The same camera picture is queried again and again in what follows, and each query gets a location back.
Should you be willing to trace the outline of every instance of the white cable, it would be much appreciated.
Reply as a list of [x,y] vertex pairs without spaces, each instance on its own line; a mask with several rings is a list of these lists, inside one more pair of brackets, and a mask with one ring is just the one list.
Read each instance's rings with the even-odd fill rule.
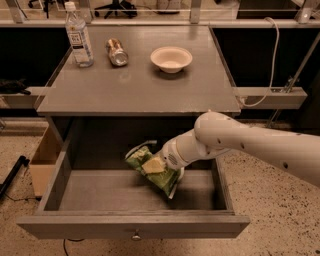
[[269,84],[269,87],[266,90],[265,95],[258,102],[253,103],[253,104],[246,104],[245,102],[241,102],[240,101],[243,106],[249,107],[249,108],[255,107],[255,106],[259,105],[262,101],[264,101],[264,99],[268,96],[268,91],[272,87],[272,83],[273,83],[274,65],[275,65],[275,60],[276,60],[276,54],[277,54],[277,48],[278,48],[278,43],[279,43],[280,32],[279,32],[279,27],[276,24],[276,22],[274,21],[274,19],[272,19],[270,17],[266,17],[265,20],[271,22],[275,26],[276,31],[277,31],[277,38],[276,38],[276,43],[275,43],[275,46],[274,46],[273,57],[272,57],[270,84]]

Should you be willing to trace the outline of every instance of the black chair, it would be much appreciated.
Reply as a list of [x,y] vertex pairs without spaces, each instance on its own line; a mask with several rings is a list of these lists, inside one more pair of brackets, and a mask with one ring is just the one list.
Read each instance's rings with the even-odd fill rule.
[[96,17],[99,17],[100,13],[97,10],[103,10],[103,9],[109,9],[107,14],[104,16],[105,19],[108,18],[112,12],[114,12],[115,15],[118,16],[119,10],[125,13],[129,18],[133,18],[138,15],[136,7],[125,0],[123,0],[121,3],[119,3],[119,0],[112,0],[111,4],[94,8],[95,10],[94,15]]
[[[56,0],[58,3],[62,3],[63,7],[64,7],[64,3],[68,2],[69,0]],[[38,2],[38,0],[30,0],[28,3],[28,6],[30,8],[33,8],[33,2]],[[47,14],[47,18],[49,18],[49,4],[53,4],[55,2],[55,0],[44,0],[44,7],[43,7],[43,11]]]
[[[33,2],[38,2],[38,0],[30,0],[29,3],[28,3],[28,6],[30,8],[33,8]],[[49,1],[44,1],[44,5],[46,6],[46,2],[47,4],[53,4],[54,3],[54,0],[49,0]]]

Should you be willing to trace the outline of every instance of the can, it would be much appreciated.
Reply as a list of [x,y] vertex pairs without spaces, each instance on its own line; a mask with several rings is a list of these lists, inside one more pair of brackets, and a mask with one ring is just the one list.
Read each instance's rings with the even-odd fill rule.
[[113,65],[120,67],[128,64],[128,54],[123,50],[119,39],[111,38],[107,40],[106,49]]

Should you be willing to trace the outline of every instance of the electrical cable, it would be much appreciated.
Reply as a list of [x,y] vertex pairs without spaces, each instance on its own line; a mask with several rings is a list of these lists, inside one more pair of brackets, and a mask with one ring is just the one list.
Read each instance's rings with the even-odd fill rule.
[[159,12],[154,11],[151,7],[146,6],[146,5],[136,5],[136,7],[137,7],[137,8],[139,8],[139,7],[140,7],[140,8],[146,8],[146,9],[148,9],[148,10],[150,10],[150,11],[156,13],[156,14],[159,14]]
[[17,202],[17,201],[28,201],[28,200],[38,200],[38,198],[36,198],[36,197],[26,197],[26,198],[15,199],[15,198],[12,198],[12,197],[8,196],[7,194],[4,194],[4,196],[6,196],[8,199],[10,199],[11,201],[14,201],[14,202]]
[[66,254],[66,256],[69,256],[69,253],[67,251],[67,247],[66,247],[66,241],[71,241],[71,242],[82,242],[84,239],[63,239],[63,250],[64,253]]
[[164,9],[165,11],[168,10],[170,3],[171,3],[171,0],[168,0],[168,5],[167,5],[166,9]]
[[318,15],[318,14],[320,14],[320,10],[312,11],[312,15],[311,16],[315,16],[315,15]]
[[271,67],[271,77],[270,77],[270,84],[266,90],[265,95],[256,103],[252,103],[252,104],[246,104],[245,102],[242,102],[240,100],[240,103],[245,106],[245,107],[255,107],[257,105],[259,105],[262,101],[265,100],[265,98],[268,96],[268,91],[270,90],[270,88],[272,87],[273,84],[273,76],[274,76],[274,69],[275,69],[275,60],[276,60],[276,54],[277,54],[277,48],[278,48],[278,43],[279,43],[279,38],[280,38],[280,32],[279,32],[279,27],[277,25],[277,23],[274,21],[274,19],[270,18],[270,17],[266,17],[265,20],[269,21],[270,23],[272,23],[277,31],[277,38],[276,38],[276,42],[275,42],[275,46],[274,46],[274,51],[273,51],[273,56],[272,56],[272,67]]

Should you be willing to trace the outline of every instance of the drawer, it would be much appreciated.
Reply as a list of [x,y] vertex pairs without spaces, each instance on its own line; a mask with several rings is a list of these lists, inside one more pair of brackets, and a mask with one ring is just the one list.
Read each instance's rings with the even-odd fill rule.
[[19,218],[18,225],[42,239],[237,237],[250,221],[235,215],[218,160],[186,167],[171,200],[124,161],[132,147],[157,140],[156,152],[192,129],[194,121],[77,118],[38,210]]

